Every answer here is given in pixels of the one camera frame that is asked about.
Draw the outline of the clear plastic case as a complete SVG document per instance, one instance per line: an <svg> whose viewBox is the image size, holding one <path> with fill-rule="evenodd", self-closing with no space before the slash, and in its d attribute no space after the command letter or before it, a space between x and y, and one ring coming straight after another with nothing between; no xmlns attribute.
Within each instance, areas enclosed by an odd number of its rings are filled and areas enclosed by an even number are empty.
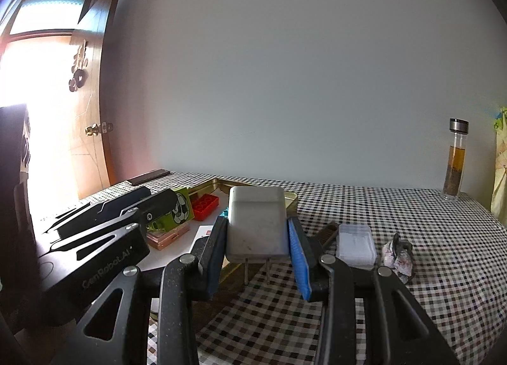
<svg viewBox="0 0 507 365"><path fill-rule="evenodd" d="M338 226L336 257L349 267L370 271L377 260L371 229L364 224Z"/></svg>

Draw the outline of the glass tea bottle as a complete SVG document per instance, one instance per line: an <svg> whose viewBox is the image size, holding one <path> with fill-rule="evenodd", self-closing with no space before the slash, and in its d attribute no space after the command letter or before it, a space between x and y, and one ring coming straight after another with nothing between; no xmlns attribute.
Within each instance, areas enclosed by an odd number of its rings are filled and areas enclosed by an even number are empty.
<svg viewBox="0 0 507 365"><path fill-rule="evenodd" d="M469 124L464 119L450 118L449 131L453 139L449 146L449 157L443 183L446 199L457 199L461 190Z"/></svg>

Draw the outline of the brass door knob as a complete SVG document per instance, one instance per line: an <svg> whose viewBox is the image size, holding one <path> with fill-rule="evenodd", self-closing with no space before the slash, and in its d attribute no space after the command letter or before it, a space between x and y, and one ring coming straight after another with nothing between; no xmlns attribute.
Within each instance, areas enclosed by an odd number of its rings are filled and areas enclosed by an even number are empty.
<svg viewBox="0 0 507 365"><path fill-rule="evenodd" d="M102 122L100 124L94 123L93 125L88 125L84 129L84 133L88 137L97 136L99 134L107 134L113 130L113 123L111 122Z"/></svg>

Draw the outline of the green patterned cloth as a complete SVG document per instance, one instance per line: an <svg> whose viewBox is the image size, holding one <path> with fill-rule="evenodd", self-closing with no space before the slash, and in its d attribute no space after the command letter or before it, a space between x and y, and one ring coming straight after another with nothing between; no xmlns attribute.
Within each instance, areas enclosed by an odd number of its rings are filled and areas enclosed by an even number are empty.
<svg viewBox="0 0 507 365"><path fill-rule="evenodd" d="M506 226L507 220L507 108L501 107L494 122L496 156L491 213Z"/></svg>

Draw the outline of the dark flat bar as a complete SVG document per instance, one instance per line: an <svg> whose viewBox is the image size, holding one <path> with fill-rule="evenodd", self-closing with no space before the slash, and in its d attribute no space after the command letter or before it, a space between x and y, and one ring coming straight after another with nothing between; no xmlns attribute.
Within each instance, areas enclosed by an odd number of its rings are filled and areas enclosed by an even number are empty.
<svg viewBox="0 0 507 365"><path fill-rule="evenodd" d="M162 178L164 176L170 175L171 171L168 169L155 169L150 172L146 172L141 175L134 176L132 178L127 179L126 181L134 186L139 186L145 184L147 182Z"/></svg>

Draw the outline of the pink card case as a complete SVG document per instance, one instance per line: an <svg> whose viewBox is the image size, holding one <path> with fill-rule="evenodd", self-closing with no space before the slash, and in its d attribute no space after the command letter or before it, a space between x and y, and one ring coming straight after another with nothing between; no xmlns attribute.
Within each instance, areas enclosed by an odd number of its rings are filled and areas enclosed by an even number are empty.
<svg viewBox="0 0 507 365"><path fill-rule="evenodd" d="M190 226L186 222L179 225L176 228L169 230L168 232L148 231L146 233L146 240L151 247L160 251L169 246L170 244L174 243L175 241L177 241L189 230Z"/></svg>

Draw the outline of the door hanging ornament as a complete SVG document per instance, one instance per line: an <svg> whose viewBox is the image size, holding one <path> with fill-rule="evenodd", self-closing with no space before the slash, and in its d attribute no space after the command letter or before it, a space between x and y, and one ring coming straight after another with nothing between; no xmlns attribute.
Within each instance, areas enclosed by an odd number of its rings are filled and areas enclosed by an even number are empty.
<svg viewBox="0 0 507 365"><path fill-rule="evenodd" d="M73 57L73 65L71 66L72 77L68 83L70 92L78 91L86 82L86 67L88 66L88 58L86 57L87 45L88 42L83 40Z"/></svg>

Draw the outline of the brown comb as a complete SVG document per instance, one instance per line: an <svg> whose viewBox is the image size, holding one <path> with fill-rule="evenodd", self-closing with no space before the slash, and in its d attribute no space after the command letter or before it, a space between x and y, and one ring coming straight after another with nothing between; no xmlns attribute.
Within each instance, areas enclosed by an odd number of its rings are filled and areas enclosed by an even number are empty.
<svg viewBox="0 0 507 365"><path fill-rule="evenodd" d="M339 225L336 222L329 222L315 235L315 239L323 249L328 249L338 235Z"/></svg>

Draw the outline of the white paper tin liner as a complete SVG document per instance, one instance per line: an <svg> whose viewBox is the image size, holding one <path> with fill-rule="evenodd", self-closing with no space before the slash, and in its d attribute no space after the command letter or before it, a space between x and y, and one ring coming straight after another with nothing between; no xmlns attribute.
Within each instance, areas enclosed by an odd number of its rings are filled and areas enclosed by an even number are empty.
<svg viewBox="0 0 507 365"><path fill-rule="evenodd" d="M198 230L201 225L213 225L216 218L228 207L228 194L223 193L219 189L213 192L214 195L219 197L219 204L213 213L202 222L192 220L188 223L189 231L175 242L169 244L162 250L154 249L150 247L150 254L145 257L141 262L138 263L138 267L141 271L147 271L159 267L165 267L173 259L181 256L184 253L189 253L193 239L198 234Z"/></svg>

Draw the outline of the red toy brick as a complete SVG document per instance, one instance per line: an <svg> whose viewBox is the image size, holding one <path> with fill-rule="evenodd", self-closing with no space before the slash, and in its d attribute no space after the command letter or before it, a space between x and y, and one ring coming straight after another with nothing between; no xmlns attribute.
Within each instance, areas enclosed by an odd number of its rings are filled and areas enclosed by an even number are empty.
<svg viewBox="0 0 507 365"><path fill-rule="evenodd" d="M204 221L219 205L219 197L210 193L204 193L201 196L197 194L191 197L192 211L194 219Z"/></svg>

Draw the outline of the green toy brick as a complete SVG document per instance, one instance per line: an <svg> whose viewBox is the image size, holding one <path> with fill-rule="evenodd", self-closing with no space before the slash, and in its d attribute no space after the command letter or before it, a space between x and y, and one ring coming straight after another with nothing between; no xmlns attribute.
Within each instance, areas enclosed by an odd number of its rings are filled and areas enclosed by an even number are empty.
<svg viewBox="0 0 507 365"><path fill-rule="evenodd" d="M165 215L147 225L147 230L151 232L169 232L180 227L185 222L194 219L192 203L189 192L186 187L175 190L176 203L173 208Z"/></svg>

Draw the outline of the wooden door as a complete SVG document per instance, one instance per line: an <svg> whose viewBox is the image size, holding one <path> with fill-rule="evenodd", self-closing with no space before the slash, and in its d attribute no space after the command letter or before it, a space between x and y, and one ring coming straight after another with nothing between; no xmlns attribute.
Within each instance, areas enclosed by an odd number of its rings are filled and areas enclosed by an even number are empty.
<svg viewBox="0 0 507 365"><path fill-rule="evenodd" d="M88 137L84 129L109 122L101 71L118 1L23 0L8 25L1 104L28 106L29 204L39 213L64 209L113 181L108 133ZM73 57L83 40L87 79L70 92Z"/></svg>

